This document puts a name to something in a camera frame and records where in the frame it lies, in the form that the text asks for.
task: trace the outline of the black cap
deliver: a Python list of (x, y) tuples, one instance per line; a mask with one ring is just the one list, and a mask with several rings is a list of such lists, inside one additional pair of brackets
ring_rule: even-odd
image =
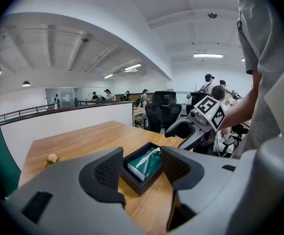
[(215, 79), (211, 74), (206, 74), (206, 75), (205, 75), (205, 81), (208, 82), (208, 81), (210, 81), (211, 78), (212, 78), (212, 79)]

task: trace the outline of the green panel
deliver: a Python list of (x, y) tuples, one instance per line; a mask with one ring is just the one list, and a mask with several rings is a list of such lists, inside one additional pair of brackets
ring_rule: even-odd
[(6, 146), (0, 130), (0, 183), (5, 190), (6, 196), (18, 188), (20, 172)]

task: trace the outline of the white partition wall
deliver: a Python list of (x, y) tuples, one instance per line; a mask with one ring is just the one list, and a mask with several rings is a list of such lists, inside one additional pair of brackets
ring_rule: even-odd
[(133, 125), (132, 103), (76, 109), (2, 125), (7, 148), (20, 170), (32, 142), (109, 121)]

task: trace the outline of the small white flower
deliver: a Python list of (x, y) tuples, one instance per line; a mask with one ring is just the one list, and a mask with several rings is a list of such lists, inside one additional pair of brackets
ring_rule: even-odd
[(57, 160), (56, 154), (49, 154), (48, 160), (51, 160), (52, 162), (56, 162)]

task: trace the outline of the wooden desk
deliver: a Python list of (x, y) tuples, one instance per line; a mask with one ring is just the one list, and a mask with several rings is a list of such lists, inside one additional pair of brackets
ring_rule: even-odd
[[(127, 156), (147, 142), (177, 147), (182, 140), (165, 138), (158, 133), (111, 121), (34, 141), (25, 160), (19, 186), (44, 169), (45, 159), (50, 153), (62, 157), (62, 160), (69, 160), (91, 152), (122, 146), (123, 155)], [(122, 179), (119, 181), (118, 191), (125, 196), (126, 212), (144, 231), (150, 235), (166, 234), (172, 187), (164, 173), (141, 197)]]
[(145, 108), (138, 107), (136, 110), (133, 110), (133, 115), (138, 115), (145, 112)]

